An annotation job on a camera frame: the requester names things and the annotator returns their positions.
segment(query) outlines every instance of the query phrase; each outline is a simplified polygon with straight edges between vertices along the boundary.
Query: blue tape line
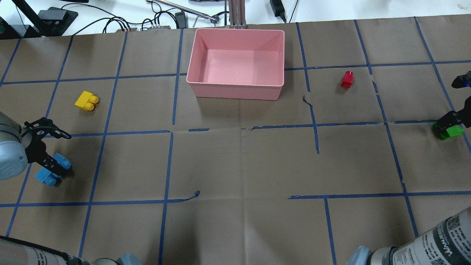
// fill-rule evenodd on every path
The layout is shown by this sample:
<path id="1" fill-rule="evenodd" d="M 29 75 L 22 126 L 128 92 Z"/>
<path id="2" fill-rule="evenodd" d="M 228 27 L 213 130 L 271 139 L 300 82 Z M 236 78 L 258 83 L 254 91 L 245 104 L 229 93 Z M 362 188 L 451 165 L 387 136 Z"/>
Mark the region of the blue tape line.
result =
<path id="1" fill-rule="evenodd" d="M 57 207 L 57 206 L 87 206 L 88 202 L 40 202 L 20 203 L 20 207 Z"/>
<path id="2" fill-rule="evenodd" d="M 93 177 L 93 183 L 92 183 L 92 186 L 91 186 L 89 206 L 88 206 L 88 209 L 87 209 L 87 215 L 85 216 L 85 224 L 83 226 L 83 233 L 82 233 L 82 239 L 80 241 L 80 248 L 79 248 L 78 257 L 82 256 L 83 245 L 85 244 L 85 237 L 87 235 L 88 221 L 89 221 L 89 218 L 90 218 L 90 211 L 91 211 L 91 206 L 92 206 L 91 203 L 93 201 L 93 195 L 95 194 L 95 187 L 97 185 L 98 172 L 100 170 L 101 158 L 102 158 L 102 155 L 103 155 L 103 149 L 105 147 L 106 133 L 108 132 L 108 126 L 109 126 L 109 123 L 110 123 L 111 111 L 113 109 L 114 95 L 116 93 L 116 86 L 118 84 L 118 79 L 119 79 L 118 77 L 119 77 L 119 73 L 120 73 L 120 70 L 121 70 L 122 58 L 123 58 L 123 55 L 124 55 L 124 48 L 126 47 L 127 39 L 128 39 L 128 33 L 126 32 L 124 34 L 124 41 L 123 41 L 123 44 L 122 44 L 121 55 L 120 55 L 119 64 L 118 64 L 118 70 L 116 71 L 116 76 L 115 76 L 115 79 L 114 79 L 113 92 L 111 93 L 110 107 L 108 108 L 108 115 L 106 117 L 106 123 L 105 123 L 105 131 L 103 132 L 103 139 L 101 140 L 100 153 L 98 155 L 97 167 L 95 169 L 95 175 Z"/>
<path id="3" fill-rule="evenodd" d="M 422 120 L 422 121 L 395 121 L 394 124 L 416 124 L 416 123 L 435 123 L 436 120 Z"/>
<path id="4" fill-rule="evenodd" d="M 368 71 L 370 72 L 370 75 L 372 75 L 373 72 L 371 70 L 370 60 L 368 59 L 368 54 L 366 53 L 365 44 L 363 43 L 363 38 L 361 37 L 361 32 L 360 32 L 360 28 L 358 27 L 357 20 L 356 19 L 353 20 L 353 23 L 355 23 L 355 28 L 357 29 L 358 38 L 360 39 L 361 49 L 363 50 L 363 54 L 365 55 L 366 65 L 368 65 Z"/>
<path id="5" fill-rule="evenodd" d="M 303 67 L 296 67 L 296 68 L 285 68 L 285 71 L 296 71 L 296 70 L 304 70 Z"/>
<path id="6" fill-rule="evenodd" d="M 415 224 L 414 214 L 412 213 L 412 207 L 409 200 L 409 196 L 404 196 L 407 205 L 407 211 L 409 212 L 409 217 L 411 219 L 412 230 L 414 231 L 414 236 L 419 237 L 419 232 L 417 231 L 417 225 Z"/>
<path id="7" fill-rule="evenodd" d="M 209 128 L 202 128 L 202 129 L 188 129 L 189 132 L 207 132 Z"/>
<path id="8" fill-rule="evenodd" d="M 120 76 L 119 79 L 127 79 L 127 78 L 142 78 L 142 77 L 166 77 L 166 76 L 176 76 L 177 74 L 161 74 L 161 75 L 127 75 L 127 76 Z"/>
<path id="9" fill-rule="evenodd" d="M 314 117 L 314 110 L 312 109 L 312 104 L 307 102 L 305 97 L 302 97 L 302 101 L 309 105 L 311 111 L 312 128 L 314 128 L 314 141 L 316 142 L 316 152 L 319 154 L 319 136 L 317 134 L 317 124 L 316 117 Z"/>
<path id="10" fill-rule="evenodd" d="M 430 62 L 423 62 L 423 63 L 398 63 L 398 64 L 375 64 L 371 65 L 371 67 L 381 67 L 381 66 L 422 66 L 422 65 L 430 65 Z"/>
<path id="11" fill-rule="evenodd" d="M 159 130 L 159 131 L 136 131 L 136 132 L 107 132 L 106 135 L 155 134 L 155 133 L 170 133 L 170 131 Z"/>
<path id="12" fill-rule="evenodd" d="M 332 224 L 330 221 L 329 202 L 327 198 L 324 199 L 325 217 L 327 219 L 327 230 L 329 232 L 330 252 L 332 253 L 332 263 L 337 265 L 337 258 L 335 257 L 335 246 L 333 244 Z"/>
<path id="13" fill-rule="evenodd" d="M 5 85 L 16 85 L 16 84 L 34 84 L 34 83 L 55 83 L 57 80 L 37 80 L 37 81 L 15 81 L 15 82 L 4 82 Z"/>
<path id="14" fill-rule="evenodd" d="M 359 68 L 359 67 L 367 67 L 368 65 L 352 65 L 352 66 L 314 66 L 314 67 L 307 67 L 308 70 L 313 69 L 330 69 L 330 68 Z"/>
<path id="15" fill-rule="evenodd" d="M 92 81 L 92 80 L 111 80 L 116 78 L 115 76 L 108 77 L 89 77 L 89 78 L 74 78 L 74 79 L 61 79 L 60 82 L 75 82 L 75 81 Z"/>
<path id="16" fill-rule="evenodd" d="M 435 64 L 437 64 L 437 65 L 441 65 L 441 64 L 467 64 L 467 63 L 471 63 L 471 60 L 435 62 Z"/>
<path id="17" fill-rule="evenodd" d="M 160 228 L 159 265 L 162 265 L 163 238 L 165 236 L 165 220 L 167 218 L 167 204 L 168 204 L 167 201 L 169 199 L 169 186 L 170 186 L 170 173 L 171 173 L 171 165 L 172 165 L 172 153 L 173 153 L 173 133 L 170 134 L 169 158 L 167 160 L 167 180 L 165 181 L 165 197 L 164 197 L 165 202 L 163 204 L 162 225 L 161 225 L 161 228 Z"/>
<path id="18" fill-rule="evenodd" d="M 298 22 L 296 22 L 296 28 L 298 30 L 299 44 L 301 46 L 301 55 L 302 55 L 302 63 L 304 65 L 304 76 L 306 78 L 306 87 L 308 89 L 308 92 L 311 92 L 311 86 L 309 84 L 308 70 L 307 70 L 307 66 L 306 66 L 306 55 L 304 54 L 304 45 L 302 44 L 301 30 L 299 29 L 299 23 Z"/>
<path id="19" fill-rule="evenodd" d="M 357 122 L 357 123 L 323 123 L 317 124 L 317 127 L 322 126 L 339 126 L 339 125 L 347 125 L 347 126 L 356 126 L 356 125 L 376 125 L 380 124 L 381 122 Z"/>
<path id="20" fill-rule="evenodd" d="M 3 81 L 5 81 L 5 77 L 7 76 L 8 70 L 10 69 L 11 63 L 13 62 L 13 58 L 15 57 L 16 51 L 18 50 L 18 46 L 20 46 L 21 39 L 18 39 L 16 42 L 15 49 L 13 50 L 13 53 L 11 54 L 10 61 L 8 61 L 7 68 L 5 68 L 5 72 L 3 73 L 3 76 L 1 77 L 0 80 L 0 86 L 4 84 Z"/>
<path id="21" fill-rule="evenodd" d="M 72 46 L 72 41 L 73 41 L 73 35 L 70 37 L 69 46 L 67 47 L 67 51 L 65 52 L 64 60 L 62 61 L 62 66 L 60 67 L 59 75 L 57 76 L 56 85 L 54 86 L 54 90 L 52 91 L 51 100 L 49 101 L 49 105 L 48 105 L 48 110 L 46 110 L 46 114 L 44 116 L 46 118 L 49 116 L 49 111 L 51 111 L 52 101 L 54 100 L 54 97 L 56 95 L 57 87 L 59 86 L 59 80 L 60 80 L 60 77 L 62 76 L 62 72 L 64 71 L 65 62 L 67 61 L 67 57 L 69 57 L 69 52 L 70 52 L 70 47 Z"/>
<path id="22" fill-rule="evenodd" d="M 258 129 L 279 129 L 279 128 L 306 128 L 313 127 L 312 124 L 294 124 L 294 125 L 266 125 L 266 126 L 254 126 L 252 130 Z"/>
<path id="23" fill-rule="evenodd" d="M 28 181 L 28 176 L 31 171 L 31 166 L 32 164 L 29 164 L 28 169 L 26 170 L 26 175 L 24 176 L 23 184 L 21 185 L 20 193 L 18 194 L 18 199 L 16 200 L 15 209 L 13 210 L 13 214 L 10 219 L 10 224 L 8 225 L 7 233 L 5 234 L 6 237 L 10 236 L 11 228 L 13 227 L 13 222 L 15 221 L 16 217 L 16 212 L 18 211 L 18 206 L 20 204 L 21 197 L 23 196 L 24 188 L 26 187 L 26 182 Z"/>
<path id="24" fill-rule="evenodd" d="M 180 31 L 180 44 L 178 48 L 178 61 L 177 61 L 177 77 L 175 78 L 175 93 L 173 95 L 173 113 L 172 113 L 172 124 L 175 124 L 177 115 L 177 98 L 178 98 L 178 83 L 180 78 L 180 62 L 181 62 L 181 47 L 183 43 L 183 29 Z"/>
<path id="25" fill-rule="evenodd" d="M 454 196 L 471 195 L 471 190 L 459 191 L 425 191 L 425 192 L 396 192 L 396 193 L 365 193 L 365 194 L 330 194 L 330 195 L 294 195 L 288 199 L 353 199 L 353 198 L 383 198 L 383 197 L 419 197 L 419 196 Z"/>

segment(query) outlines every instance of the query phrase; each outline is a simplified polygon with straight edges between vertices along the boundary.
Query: plastic bin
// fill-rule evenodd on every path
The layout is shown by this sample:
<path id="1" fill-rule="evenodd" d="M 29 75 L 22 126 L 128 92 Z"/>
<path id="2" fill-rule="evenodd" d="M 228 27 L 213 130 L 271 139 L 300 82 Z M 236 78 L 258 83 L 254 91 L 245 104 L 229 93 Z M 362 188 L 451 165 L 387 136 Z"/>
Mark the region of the plastic bin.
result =
<path id="1" fill-rule="evenodd" d="M 197 97 L 277 100 L 284 31 L 197 29 L 187 82 Z"/>

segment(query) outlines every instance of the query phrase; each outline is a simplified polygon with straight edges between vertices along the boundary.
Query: metal stand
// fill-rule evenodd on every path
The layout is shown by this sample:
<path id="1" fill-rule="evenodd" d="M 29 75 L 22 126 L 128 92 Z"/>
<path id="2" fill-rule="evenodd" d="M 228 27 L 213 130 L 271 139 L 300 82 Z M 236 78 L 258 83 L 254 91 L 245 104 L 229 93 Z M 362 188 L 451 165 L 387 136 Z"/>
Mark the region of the metal stand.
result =
<path id="1" fill-rule="evenodd" d="M 245 0 L 229 0 L 230 28 L 247 28 L 245 22 Z"/>
<path id="2" fill-rule="evenodd" d="M 33 23 L 35 29 L 39 34 L 46 37 L 62 36 L 70 24 L 75 20 L 79 13 L 63 10 L 65 12 L 64 18 L 57 21 L 41 19 L 41 17 L 34 12 L 34 10 L 26 3 L 25 0 L 12 0 L 12 2 L 23 12 L 23 14 Z M 46 11 L 42 11 L 47 15 L 48 11 L 56 12 L 61 11 L 60 8 L 50 7 Z"/>

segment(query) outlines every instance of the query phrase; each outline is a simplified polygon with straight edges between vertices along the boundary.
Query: cable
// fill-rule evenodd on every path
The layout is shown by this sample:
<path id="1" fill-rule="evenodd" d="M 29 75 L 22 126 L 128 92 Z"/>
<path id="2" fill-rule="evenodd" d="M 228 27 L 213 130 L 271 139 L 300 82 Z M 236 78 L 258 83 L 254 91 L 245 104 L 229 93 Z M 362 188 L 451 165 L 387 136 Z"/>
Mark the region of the cable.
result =
<path id="1" fill-rule="evenodd" d="M 152 8 L 152 11 L 153 11 L 154 13 L 157 13 L 157 12 L 154 10 L 154 4 L 156 4 L 156 5 L 159 7 L 159 9 L 160 9 L 159 12 L 161 12 L 161 11 L 162 11 L 162 7 L 159 5 L 159 3 L 154 2 L 154 1 L 150 1 L 150 6 L 151 6 L 151 8 Z"/>
<path id="2" fill-rule="evenodd" d="M 26 25 L 25 25 L 24 22 L 23 22 L 23 18 L 21 17 L 21 14 L 20 14 L 20 11 L 18 10 L 18 7 L 17 7 L 16 5 L 15 5 L 15 7 L 16 7 L 16 11 L 18 12 L 18 15 L 20 16 L 21 24 L 23 24 L 23 27 L 24 27 L 25 30 L 28 30 L 28 29 L 26 28 Z"/>
<path id="3" fill-rule="evenodd" d="M 81 30 L 79 30 L 79 31 L 77 31 L 76 33 L 72 34 L 72 36 L 77 35 L 77 34 L 78 34 L 79 32 L 81 32 L 82 30 L 88 28 L 89 26 L 95 24 L 95 23 L 98 22 L 98 21 L 102 21 L 103 19 L 110 19 L 110 17 L 104 17 L 104 18 L 97 19 L 97 20 L 93 21 L 92 23 L 90 23 L 90 24 L 86 25 L 85 27 L 83 27 Z"/>
<path id="4" fill-rule="evenodd" d="M 106 33 L 106 28 L 107 28 L 108 25 L 109 25 L 111 22 L 113 22 L 113 21 L 116 21 L 116 22 L 119 24 L 119 26 L 121 27 L 121 31 L 127 31 L 127 30 L 128 30 L 127 28 L 126 28 L 126 30 L 124 29 L 125 27 L 123 27 L 123 24 L 121 24 L 122 21 L 119 21 L 118 19 L 115 19 L 115 18 L 110 18 L 110 19 L 108 20 L 108 22 L 106 23 L 105 27 L 103 28 L 102 33 Z"/>
<path id="5" fill-rule="evenodd" d="M 149 20 L 150 24 L 152 25 L 152 27 L 154 26 L 154 24 L 152 23 L 152 19 L 150 18 L 146 18 L 142 21 L 142 24 L 141 24 L 141 31 L 144 30 L 144 23 L 146 22 L 146 20 Z"/>
<path id="6" fill-rule="evenodd" d="M 68 6 L 68 5 L 79 5 L 79 6 L 87 6 L 87 7 L 91 7 L 91 8 L 96 8 L 96 9 L 101 10 L 101 11 L 107 13 L 107 14 L 110 14 L 110 15 L 112 15 L 112 16 L 114 16 L 114 17 L 117 17 L 117 15 L 115 15 L 115 14 L 113 14 L 113 13 L 110 13 L 110 12 L 108 12 L 108 11 L 102 9 L 102 8 L 99 8 L 99 7 L 96 7 L 96 6 L 92 6 L 92 5 L 89 5 L 89 4 L 69 3 L 69 4 L 63 5 L 63 6 L 61 7 L 61 9 L 64 9 L 64 7 L 65 7 L 65 6 Z M 142 23 L 131 23 L 131 22 L 128 22 L 128 21 L 126 21 L 126 20 L 124 20 L 124 22 L 126 22 L 127 24 L 130 24 L 130 25 L 141 25 L 141 24 L 142 24 Z"/>
<path id="7" fill-rule="evenodd" d="M 162 12 L 158 12 L 154 15 L 154 22 L 156 24 L 158 24 L 160 26 L 160 15 L 162 15 L 162 14 L 168 14 L 173 19 L 173 21 L 175 22 L 175 25 L 177 26 L 177 28 L 179 28 L 177 19 L 175 18 L 175 16 L 172 13 L 170 13 L 167 10 L 162 11 Z"/>
<path id="8" fill-rule="evenodd" d="M 224 0 L 224 11 L 227 11 L 227 0 Z M 224 13 L 224 26 L 227 26 L 227 13 Z"/>
<path id="9" fill-rule="evenodd" d="M 291 13 L 290 22 L 288 22 L 288 23 L 291 23 L 291 20 L 293 19 L 294 11 L 296 10 L 296 7 L 298 6 L 298 2 L 299 2 L 299 0 L 296 0 L 296 4 L 294 4 L 293 12 Z"/>

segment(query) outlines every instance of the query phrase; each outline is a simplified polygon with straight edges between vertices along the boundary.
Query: wire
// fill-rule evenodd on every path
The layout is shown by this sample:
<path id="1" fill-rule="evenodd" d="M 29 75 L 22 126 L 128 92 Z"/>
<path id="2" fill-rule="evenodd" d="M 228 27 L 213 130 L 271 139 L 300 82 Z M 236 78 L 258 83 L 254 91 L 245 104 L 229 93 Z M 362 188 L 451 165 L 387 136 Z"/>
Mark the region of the wire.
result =
<path id="1" fill-rule="evenodd" d="M 83 27 L 81 30 L 79 30 L 79 31 L 77 31 L 76 33 L 72 34 L 72 36 L 77 35 L 77 34 L 78 34 L 79 32 L 81 32 L 82 30 L 84 30 L 84 29 L 88 28 L 89 26 L 95 24 L 96 22 L 102 21 L 102 20 L 104 20 L 104 19 L 111 19 L 111 18 L 110 18 L 110 17 L 104 17 L 104 18 L 97 19 L 97 20 L 93 21 L 92 23 L 90 23 L 90 24 L 86 25 L 85 27 Z"/>
<path id="2" fill-rule="evenodd" d="M 18 12 L 18 15 L 20 16 L 21 24 L 23 24 L 23 27 L 24 27 L 25 30 L 28 30 L 28 29 L 26 28 L 26 25 L 25 25 L 24 22 L 23 22 L 23 18 L 21 17 L 21 14 L 20 14 L 20 11 L 18 10 L 18 7 L 17 7 L 16 5 L 15 5 L 15 7 L 16 7 L 16 11 Z"/>
<path id="3" fill-rule="evenodd" d="M 121 24 L 122 21 L 119 21 L 118 19 L 115 19 L 115 18 L 110 18 L 110 20 L 108 20 L 108 22 L 106 23 L 105 27 L 103 28 L 102 33 L 106 33 L 106 28 L 107 28 L 108 25 L 109 25 L 111 22 L 113 22 L 113 21 L 116 21 L 116 22 L 119 24 L 119 26 L 121 27 L 121 31 L 127 31 L 127 30 L 128 30 L 125 26 L 123 27 L 123 24 Z"/>
<path id="4" fill-rule="evenodd" d="M 298 2 L 299 2 L 299 0 L 296 0 L 296 4 L 294 4 L 293 12 L 291 13 L 290 22 L 288 22 L 288 23 L 291 23 L 291 20 L 293 19 L 294 11 L 296 10 L 296 7 L 298 6 Z"/>
<path id="5" fill-rule="evenodd" d="M 142 24 L 141 24 L 141 31 L 144 30 L 144 23 L 146 22 L 146 20 L 149 20 L 150 24 L 152 25 L 152 27 L 154 26 L 154 24 L 152 23 L 152 19 L 150 18 L 146 18 L 142 21 Z"/>
<path id="6" fill-rule="evenodd" d="M 156 4 L 156 5 L 159 7 L 159 9 L 160 9 L 159 12 L 161 12 L 161 11 L 162 11 L 162 7 L 159 5 L 159 3 L 154 2 L 154 1 L 151 1 L 151 2 L 150 2 L 150 6 L 151 6 L 151 8 L 152 8 L 152 11 L 153 11 L 154 13 L 157 13 L 157 12 L 154 10 L 154 4 Z"/>
<path id="7" fill-rule="evenodd" d="M 224 0 L 224 11 L 227 11 L 227 0 Z M 227 13 L 224 13 L 224 26 L 227 26 Z"/>
<path id="8" fill-rule="evenodd" d="M 72 138 L 72 136 L 69 133 L 67 133 L 66 131 L 61 130 L 57 127 L 49 127 L 49 126 L 36 126 L 36 127 L 33 127 L 31 129 L 27 130 L 26 132 L 24 132 L 23 134 L 21 134 L 21 137 L 24 137 L 28 133 L 32 133 L 32 132 L 36 133 L 36 132 L 44 131 L 44 130 L 53 130 L 54 132 L 60 132 L 62 134 L 62 138 L 65 138 L 65 139 Z"/>
<path id="9" fill-rule="evenodd" d="M 177 28 L 180 28 L 179 25 L 178 25 L 178 21 L 177 19 L 175 18 L 175 16 L 170 13 L 169 11 L 165 10 L 165 11 L 161 11 L 161 12 L 157 12 L 155 15 L 154 15 L 154 22 L 158 25 L 160 25 L 160 15 L 162 14 L 168 14 L 172 19 L 173 21 L 175 22 L 175 25 L 177 26 Z"/>

